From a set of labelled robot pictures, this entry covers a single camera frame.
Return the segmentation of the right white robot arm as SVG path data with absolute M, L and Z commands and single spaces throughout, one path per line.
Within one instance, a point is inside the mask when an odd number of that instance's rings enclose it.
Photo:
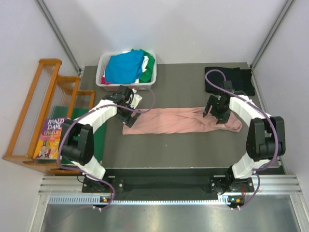
M 211 95 L 203 116 L 211 114 L 217 124 L 225 124 L 236 113 L 248 126 L 246 152 L 230 166 L 224 184 L 229 191 L 239 191 L 249 185 L 252 174 L 285 153 L 285 127 L 280 116 L 271 116 L 257 107 L 242 92 L 232 87 L 231 81 L 219 84 L 219 95 Z

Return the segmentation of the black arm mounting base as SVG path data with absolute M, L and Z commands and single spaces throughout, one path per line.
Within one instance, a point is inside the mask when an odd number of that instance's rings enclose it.
M 118 196 L 140 189 L 192 190 L 206 194 L 254 192 L 252 178 L 236 179 L 225 168 L 108 169 L 101 179 L 111 184 Z

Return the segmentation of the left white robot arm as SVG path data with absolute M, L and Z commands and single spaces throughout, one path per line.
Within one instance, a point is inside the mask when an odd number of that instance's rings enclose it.
M 58 154 L 71 161 L 87 178 L 93 180 L 98 191 L 106 191 L 109 179 L 104 177 L 106 169 L 95 158 L 95 132 L 112 117 L 132 127 L 140 112 L 136 110 L 142 100 L 135 89 L 120 86 L 118 90 L 104 96 L 99 103 L 83 116 L 62 124 Z

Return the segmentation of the pink t shirt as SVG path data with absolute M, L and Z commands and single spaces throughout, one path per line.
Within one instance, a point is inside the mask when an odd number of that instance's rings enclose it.
M 230 115 L 226 123 L 219 124 L 218 119 L 211 114 L 203 116 L 203 111 L 203 107 L 152 109 L 141 114 L 131 128 L 123 126 L 122 134 L 174 134 L 216 130 L 239 132 L 242 128 L 241 121 L 234 114 Z

